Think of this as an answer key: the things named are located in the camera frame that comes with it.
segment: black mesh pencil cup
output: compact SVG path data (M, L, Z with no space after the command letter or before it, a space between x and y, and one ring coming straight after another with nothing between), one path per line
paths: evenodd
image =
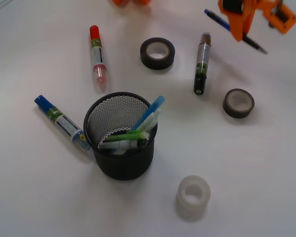
M99 167L107 176L117 180L136 179L150 166L157 125L149 133L147 146L143 149L113 155L98 148L107 136L129 130L149 106L148 101L139 95L116 92L99 99L87 112L83 123L84 134Z

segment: green label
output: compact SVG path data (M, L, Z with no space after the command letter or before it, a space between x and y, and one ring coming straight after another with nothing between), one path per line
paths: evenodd
M207 74L207 64L204 62L196 64L196 74L200 73Z
M53 107L51 109L49 109L47 116L53 121L55 122L56 119L60 116L63 115L63 113L58 110L56 107Z
M102 47L101 40L100 39L93 39L91 41L91 47L93 48L93 47L96 47L96 46Z

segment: red-capped marker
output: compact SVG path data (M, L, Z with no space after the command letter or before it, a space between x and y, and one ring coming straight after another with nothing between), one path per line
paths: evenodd
M97 26L90 27L90 37L91 37L91 47L92 47L92 57L93 57L93 72L96 82L99 84L106 83L106 72L107 68L105 66L103 58L103 50L101 45L99 28Z

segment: marker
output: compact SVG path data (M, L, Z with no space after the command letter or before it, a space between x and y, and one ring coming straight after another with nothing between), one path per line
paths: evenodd
M211 19L216 21L218 24L220 24L222 27L224 27L226 30L231 32L230 25L228 24L228 22L226 22L225 20L223 20L222 18L220 18L219 16L217 16L215 13L213 13L212 11L210 11L208 9L205 9L204 12L206 13L206 15L208 17L210 17ZM243 33L242 41L247 43L251 47L255 48L256 50L258 50L264 54L267 54L267 51L264 48L262 48L260 45L258 45L256 42L254 42L249 37L247 37L245 33Z
M147 145L146 139L141 140L123 140L116 142L103 142L99 144L99 149L118 149L118 151L128 150L128 149L142 149Z
M196 72L194 79L194 93L204 93L207 67L209 61L209 50L211 49L211 35L208 32L202 34L201 43L198 46Z
M96 82L99 84L106 83L107 68L103 59L103 50L100 39L99 28L97 26L90 27L92 57L93 57L93 73Z
M57 107L52 105L44 96L40 95L35 99L35 103L47 114L47 116L55 123L70 141L72 141L79 149L89 153L91 146L85 140L83 131L74 124L67 116L65 116Z
M138 140L138 139L147 139L149 138L149 133L126 133L121 135L108 136L106 140L108 142L122 141L122 140Z
M165 101L164 97L160 95L153 103L148 107L148 109L143 113L140 119L135 123L131 130L136 130L140 124L142 124L145 119L153 112L155 112Z
M157 124L159 114L161 113L161 109L157 109L156 112L151 113L145 121L139 125L137 130L141 132L150 132Z

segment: clear tape roll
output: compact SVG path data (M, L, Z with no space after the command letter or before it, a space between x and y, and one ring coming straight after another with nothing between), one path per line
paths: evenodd
M210 196L211 189L208 183L199 176L187 176L179 184L178 205L186 211L202 211L206 207Z

